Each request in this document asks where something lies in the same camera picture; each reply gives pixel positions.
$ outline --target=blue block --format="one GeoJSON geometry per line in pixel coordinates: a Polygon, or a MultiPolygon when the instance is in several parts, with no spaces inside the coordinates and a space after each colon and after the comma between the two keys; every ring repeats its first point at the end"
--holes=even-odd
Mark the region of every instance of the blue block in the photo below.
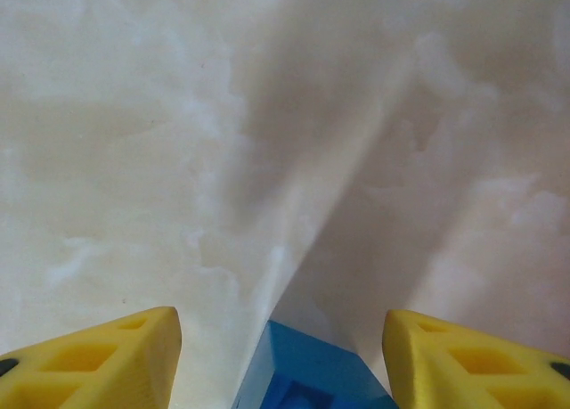
{"type": "Polygon", "coordinates": [[[397,409],[362,359],[269,321],[232,409],[397,409]]]}

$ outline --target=white surface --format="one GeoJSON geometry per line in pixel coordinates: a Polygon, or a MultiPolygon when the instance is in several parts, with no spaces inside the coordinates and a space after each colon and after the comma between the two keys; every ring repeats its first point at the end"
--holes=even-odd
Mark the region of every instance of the white surface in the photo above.
{"type": "Polygon", "coordinates": [[[390,307],[570,356],[569,9],[0,0],[0,352],[174,305],[229,407],[292,277],[383,380],[390,307]]]}

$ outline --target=blue cube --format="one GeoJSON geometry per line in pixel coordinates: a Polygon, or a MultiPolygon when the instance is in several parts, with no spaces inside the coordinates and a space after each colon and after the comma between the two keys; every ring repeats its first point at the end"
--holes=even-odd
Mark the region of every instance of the blue cube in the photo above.
{"type": "Polygon", "coordinates": [[[362,359],[267,322],[232,409],[397,409],[362,359]]]}

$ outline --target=yellow plastic part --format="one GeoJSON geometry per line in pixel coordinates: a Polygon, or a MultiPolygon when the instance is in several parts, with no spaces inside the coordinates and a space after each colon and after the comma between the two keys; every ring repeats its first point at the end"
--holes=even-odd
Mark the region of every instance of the yellow plastic part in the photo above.
{"type": "Polygon", "coordinates": [[[176,310],[158,307],[13,351],[0,408],[166,409],[181,347],[176,310]]]}
{"type": "Polygon", "coordinates": [[[560,356],[411,311],[388,312],[384,357],[400,409],[568,409],[560,356]]]}

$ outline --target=marble-like surface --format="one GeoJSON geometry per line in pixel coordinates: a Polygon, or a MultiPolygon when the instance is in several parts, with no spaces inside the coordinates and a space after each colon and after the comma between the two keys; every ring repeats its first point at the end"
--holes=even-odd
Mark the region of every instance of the marble-like surface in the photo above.
{"type": "Polygon", "coordinates": [[[275,317],[385,381],[408,307],[570,356],[570,0],[0,0],[0,352],[179,309],[172,407],[275,317]]]}

